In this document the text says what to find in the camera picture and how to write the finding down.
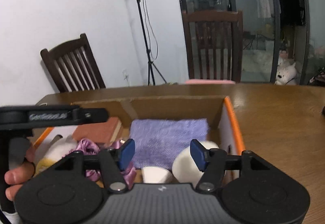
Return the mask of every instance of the tripod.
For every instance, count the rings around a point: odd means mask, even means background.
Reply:
[[[143,38],[144,38],[144,43],[146,45],[146,52],[147,52],[147,56],[148,56],[148,85],[150,85],[150,76],[152,78],[152,84],[156,85],[155,82],[155,76],[153,74],[153,69],[152,67],[154,67],[156,69],[156,71],[158,72],[158,74],[161,76],[161,78],[164,80],[165,83],[167,83],[167,81],[165,80],[165,78],[163,77],[163,75],[160,73],[160,71],[158,70],[158,68],[156,67],[155,63],[151,60],[150,58],[150,50],[148,48],[148,42],[147,42],[147,36],[146,36],[146,31],[144,28],[144,24],[143,24],[143,18],[142,18],[142,12],[141,12],[141,7],[140,7],[140,0],[136,0],[137,4],[138,4],[138,10],[139,10],[139,15],[140,15],[140,21],[141,21],[141,26],[142,26],[142,32],[143,32]]]

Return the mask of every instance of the wooden table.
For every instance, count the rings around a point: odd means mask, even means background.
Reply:
[[[230,96],[247,149],[303,184],[311,205],[304,224],[325,223],[325,89],[270,84],[162,85],[101,89],[45,96],[39,103],[117,97]]]

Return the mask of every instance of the purple ribbon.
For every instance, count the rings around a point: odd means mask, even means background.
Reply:
[[[112,143],[111,148],[119,149],[121,146],[122,144],[120,141],[115,141]],[[84,138],[78,143],[76,149],[73,149],[70,152],[73,152],[75,150],[82,151],[84,155],[93,155],[93,154],[98,154],[100,148],[93,141]],[[137,175],[137,172],[133,167],[133,163],[130,162],[126,170],[121,172],[121,174],[123,175],[125,182],[129,186],[129,189],[131,189],[134,183],[134,179]],[[100,179],[100,172],[96,170],[86,170],[86,177],[96,182]]]

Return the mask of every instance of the pink seat cushion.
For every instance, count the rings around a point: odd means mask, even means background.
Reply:
[[[231,80],[213,80],[213,79],[190,79],[185,82],[186,84],[236,84]]]

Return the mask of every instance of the human hand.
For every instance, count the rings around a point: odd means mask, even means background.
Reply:
[[[21,166],[9,170],[4,175],[4,180],[7,184],[12,185],[8,187],[5,191],[5,195],[11,201],[14,200],[15,195],[17,194],[19,188],[22,187],[22,184],[33,177],[35,172],[35,167],[33,165],[35,150],[33,147],[30,147],[26,152],[26,159]]]

